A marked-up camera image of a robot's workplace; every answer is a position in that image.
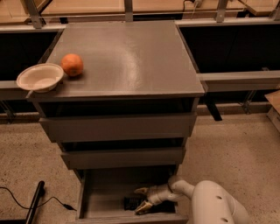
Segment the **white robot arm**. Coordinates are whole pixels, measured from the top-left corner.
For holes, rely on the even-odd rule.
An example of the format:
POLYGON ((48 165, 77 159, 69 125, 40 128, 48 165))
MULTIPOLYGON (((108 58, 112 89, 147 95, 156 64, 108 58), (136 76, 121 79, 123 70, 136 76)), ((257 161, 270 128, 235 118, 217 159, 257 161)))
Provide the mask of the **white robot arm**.
POLYGON ((178 202, 187 197, 192 209, 192 218, 187 224, 249 224, 246 208, 222 186, 210 180, 191 185, 173 175, 166 184, 141 187, 134 193, 145 197, 136 208, 136 214, 145 214, 165 201, 178 202))

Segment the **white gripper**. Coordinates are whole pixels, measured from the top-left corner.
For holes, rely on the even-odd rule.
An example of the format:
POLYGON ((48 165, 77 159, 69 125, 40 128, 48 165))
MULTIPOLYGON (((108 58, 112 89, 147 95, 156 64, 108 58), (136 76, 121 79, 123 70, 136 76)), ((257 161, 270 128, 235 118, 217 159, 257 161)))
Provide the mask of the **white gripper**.
POLYGON ((167 184, 154 185, 150 188, 141 187, 134 191, 135 194, 147 195, 147 200, 144 200, 136 209, 135 214, 141 215, 146 214, 153 207, 153 205, 159 205, 164 201, 168 200, 172 191, 167 184))

